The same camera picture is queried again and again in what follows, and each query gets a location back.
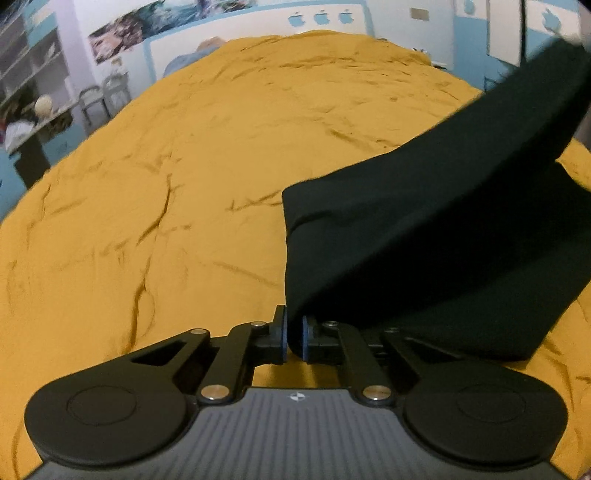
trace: logo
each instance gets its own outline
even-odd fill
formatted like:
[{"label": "logo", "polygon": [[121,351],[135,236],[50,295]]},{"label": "logo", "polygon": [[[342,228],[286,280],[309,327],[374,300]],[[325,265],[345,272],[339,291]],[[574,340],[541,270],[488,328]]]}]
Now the logo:
[{"label": "logo", "polygon": [[306,396],[302,392],[295,392],[290,395],[290,398],[293,401],[299,402],[299,401],[304,401],[306,399]]},{"label": "logo", "polygon": [[292,15],[287,19],[292,27],[301,27],[306,23],[302,20],[302,18],[304,18],[304,16],[301,15],[299,12],[296,12],[295,15]]},{"label": "logo", "polygon": [[341,14],[339,14],[339,21],[341,23],[353,23],[353,16],[351,14],[351,12],[349,12],[349,10],[345,10],[344,12],[342,12]]},{"label": "logo", "polygon": [[558,34],[562,27],[560,19],[554,15],[549,8],[546,9],[542,16],[544,17],[544,28],[552,33]]},{"label": "logo", "polygon": [[464,1],[464,12],[466,15],[474,15],[476,13],[476,5],[472,0]]},{"label": "logo", "polygon": [[319,14],[314,15],[314,21],[318,25],[328,25],[330,23],[329,15],[324,13],[324,10],[321,10]]}]

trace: yellow bedspread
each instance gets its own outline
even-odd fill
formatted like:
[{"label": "yellow bedspread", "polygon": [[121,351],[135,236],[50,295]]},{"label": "yellow bedspread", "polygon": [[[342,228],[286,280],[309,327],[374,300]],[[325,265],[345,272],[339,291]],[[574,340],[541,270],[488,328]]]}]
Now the yellow bedspread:
[{"label": "yellow bedspread", "polygon": [[[0,478],[39,464],[22,416],[45,383],[193,327],[272,318],[285,187],[394,149],[478,94],[420,53],[314,32],[232,41],[133,101],[0,227]],[[580,144],[562,162],[591,186]],[[591,465],[590,318],[591,287],[514,366],[565,399],[553,461],[572,478]],[[301,363],[256,373],[334,381]]]}]

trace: white shelf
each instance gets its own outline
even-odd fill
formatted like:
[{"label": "white shelf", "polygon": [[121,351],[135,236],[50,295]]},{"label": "white shelf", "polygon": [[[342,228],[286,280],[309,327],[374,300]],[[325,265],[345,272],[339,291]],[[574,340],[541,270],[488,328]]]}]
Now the white shelf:
[{"label": "white shelf", "polygon": [[19,63],[21,63],[21,62],[22,62],[24,59],[26,59],[26,58],[27,58],[27,56],[28,56],[30,53],[31,53],[31,49],[30,49],[30,48],[28,48],[28,49],[27,49],[27,50],[26,50],[24,53],[22,53],[22,54],[21,54],[21,55],[20,55],[20,56],[19,56],[19,57],[18,57],[18,58],[17,58],[17,59],[14,61],[14,63],[12,63],[12,64],[11,64],[11,65],[8,67],[8,70],[6,70],[6,71],[4,71],[4,72],[0,73],[0,82],[6,78],[6,75],[8,75],[8,74],[9,74],[9,73],[12,71],[12,69],[13,69],[14,67],[16,67],[16,66],[17,66]]},{"label": "white shelf", "polygon": [[18,19],[22,19],[22,11],[15,13],[12,19],[0,29],[0,37],[2,37]]},{"label": "white shelf", "polygon": [[34,45],[32,48],[27,48],[8,68],[8,70],[4,71],[4,72],[0,72],[0,82],[2,80],[4,80],[4,78],[6,78],[6,75],[8,75],[8,73],[10,73],[14,67],[16,67],[17,65],[19,65],[23,60],[25,60],[29,54],[34,51],[39,44]]},{"label": "white shelf", "polygon": [[4,47],[4,49],[2,51],[0,51],[0,57],[2,57],[8,50],[11,49],[11,47],[17,42],[19,41],[23,35],[25,35],[26,31],[23,30],[22,32],[20,32],[18,35],[16,35],[9,43],[8,45],[6,45]]},{"label": "white shelf", "polygon": [[49,60],[47,60],[47,62],[45,62],[43,65],[41,65],[37,70],[35,70],[33,73],[31,73],[23,82],[21,82],[21,84],[15,88],[12,92],[10,92],[10,94],[4,99],[4,101],[2,103],[0,103],[0,110],[2,110],[8,102],[10,102],[10,100],[12,100],[14,98],[14,96],[21,91],[21,89],[27,84],[29,83],[31,80],[33,80],[33,78],[35,78],[36,75],[39,74],[39,72],[43,71],[45,69],[45,67],[51,65],[56,59],[58,59],[59,57],[61,57],[62,52],[58,51],[55,53],[55,55],[53,57],[51,57]]}]

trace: black fabric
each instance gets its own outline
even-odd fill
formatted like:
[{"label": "black fabric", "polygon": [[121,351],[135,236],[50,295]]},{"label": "black fabric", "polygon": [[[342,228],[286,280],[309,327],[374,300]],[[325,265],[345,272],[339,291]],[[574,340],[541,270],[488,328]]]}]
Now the black fabric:
[{"label": "black fabric", "polygon": [[287,188],[291,349],[313,314],[531,356],[591,279],[591,194],[555,163],[590,101],[591,57],[558,40],[397,150]]},{"label": "black fabric", "polygon": [[21,154],[21,158],[14,163],[14,168],[27,189],[30,189],[43,178],[45,172],[51,168],[51,164],[45,156],[39,137],[36,135],[18,147],[17,152]]}]

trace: apple logo decal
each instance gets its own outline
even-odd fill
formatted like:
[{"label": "apple logo decal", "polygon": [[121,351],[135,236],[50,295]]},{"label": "apple logo decal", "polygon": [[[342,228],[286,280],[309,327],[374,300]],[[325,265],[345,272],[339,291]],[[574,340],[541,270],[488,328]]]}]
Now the apple logo decal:
[{"label": "apple logo decal", "polygon": [[330,23],[329,16],[324,13],[324,10],[320,10],[319,14],[314,15],[314,21],[318,25],[328,25]]},{"label": "apple logo decal", "polygon": [[476,13],[476,5],[473,0],[464,0],[464,12],[466,15],[474,15]]},{"label": "apple logo decal", "polygon": [[562,26],[560,19],[548,8],[542,15],[544,17],[544,28],[552,33],[557,34],[560,31],[560,27]]},{"label": "apple logo decal", "polygon": [[341,23],[353,23],[353,16],[351,15],[351,12],[349,12],[348,10],[345,10],[344,12],[342,12],[341,14],[339,14],[339,21]]},{"label": "apple logo decal", "polygon": [[299,12],[296,12],[295,15],[292,15],[291,17],[288,18],[290,25],[292,27],[301,27],[302,25],[304,25],[306,23],[302,20],[302,17],[304,17],[304,16],[300,15]]}]

